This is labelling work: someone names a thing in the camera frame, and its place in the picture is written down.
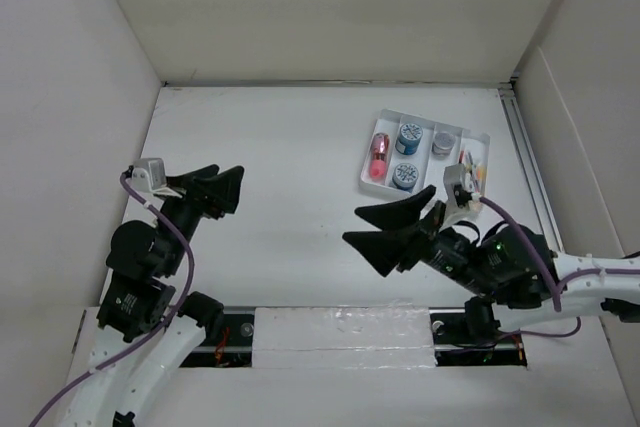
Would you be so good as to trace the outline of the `blue patterned tape roll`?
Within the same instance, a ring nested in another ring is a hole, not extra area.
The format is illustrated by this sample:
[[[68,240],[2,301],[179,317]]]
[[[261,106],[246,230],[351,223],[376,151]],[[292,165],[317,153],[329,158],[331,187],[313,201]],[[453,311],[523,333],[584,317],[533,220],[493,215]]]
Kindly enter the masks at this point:
[[[418,151],[423,133],[423,128],[416,123],[402,124],[396,138],[396,151],[405,156],[414,155]]]
[[[392,173],[393,186],[401,191],[411,192],[419,179],[419,169],[412,163],[398,164]]]

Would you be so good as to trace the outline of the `pink glue bottle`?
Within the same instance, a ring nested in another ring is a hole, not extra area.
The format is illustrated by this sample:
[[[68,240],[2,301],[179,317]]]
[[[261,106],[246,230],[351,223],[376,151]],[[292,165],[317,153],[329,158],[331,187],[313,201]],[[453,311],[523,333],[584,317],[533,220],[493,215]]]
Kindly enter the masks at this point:
[[[372,138],[369,175],[374,181],[380,181],[386,176],[389,142],[389,136],[386,133],[376,133]]]

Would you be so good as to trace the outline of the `clear jar of beads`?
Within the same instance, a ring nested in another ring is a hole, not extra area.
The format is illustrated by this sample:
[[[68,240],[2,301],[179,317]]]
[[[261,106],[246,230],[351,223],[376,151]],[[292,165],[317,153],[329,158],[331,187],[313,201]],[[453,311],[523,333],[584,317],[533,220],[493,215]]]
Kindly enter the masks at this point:
[[[432,153],[438,157],[446,157],[451,154],[457,142],[457,137],[448,131],[436,132],[432,141]]]

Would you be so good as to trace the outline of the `orange pen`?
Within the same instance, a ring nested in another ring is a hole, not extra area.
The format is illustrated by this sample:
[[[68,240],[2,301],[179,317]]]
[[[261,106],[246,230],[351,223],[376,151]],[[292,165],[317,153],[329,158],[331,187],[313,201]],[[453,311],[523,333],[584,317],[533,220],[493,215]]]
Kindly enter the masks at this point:
[[[477,184],[477,191],[480,194],[484,194],[486,189],[487,179],[487,167],[484,164],[475,165],[475,180]]]

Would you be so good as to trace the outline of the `blue clear pen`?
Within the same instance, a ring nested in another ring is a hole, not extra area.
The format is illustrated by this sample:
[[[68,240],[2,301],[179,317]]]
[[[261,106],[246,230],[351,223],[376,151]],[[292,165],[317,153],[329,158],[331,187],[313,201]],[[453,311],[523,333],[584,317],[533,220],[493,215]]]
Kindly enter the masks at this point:
[[[474,162],[474,164],[475,164],[475,169],[474,169],[474,171],[476,171],[476,170],[477,170],[477,168],[478,168],[478,164],[475,162],[475,157],[474,157],[474,154],[472,153],[472,151],[471,151],[471,150],[468,150],[468,151],[467,151],[467,157],[473,160],[473,162]]]

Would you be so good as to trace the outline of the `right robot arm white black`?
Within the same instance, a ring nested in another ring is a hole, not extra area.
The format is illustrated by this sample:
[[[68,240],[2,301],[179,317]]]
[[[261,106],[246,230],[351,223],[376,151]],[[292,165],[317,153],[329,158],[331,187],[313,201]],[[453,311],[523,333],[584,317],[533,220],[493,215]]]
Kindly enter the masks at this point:
[[[475,341],[526,332],[547,321],[610,315],[639,320],[639,256],[573,256],[552,250],[487,197],[456,183],[359,207],[370,231],[343,234],[382,277],[423,263],[471,293],[462,328]]]

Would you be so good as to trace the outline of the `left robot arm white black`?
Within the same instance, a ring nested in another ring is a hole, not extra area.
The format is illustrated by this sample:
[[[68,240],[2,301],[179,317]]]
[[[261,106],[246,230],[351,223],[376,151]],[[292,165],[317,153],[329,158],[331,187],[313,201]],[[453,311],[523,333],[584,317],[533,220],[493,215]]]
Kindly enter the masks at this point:
[[[169,176],[162,159],[142,158],[121,174],[121,187],[156,222],[127,221],[112,235],[94,345],[67,388],[73,398],[60,425],[141,425],[188,355],[220,337],[224,307],[193,290],[190,241],[202,220],[236,211],[244,173],[210,165]]]

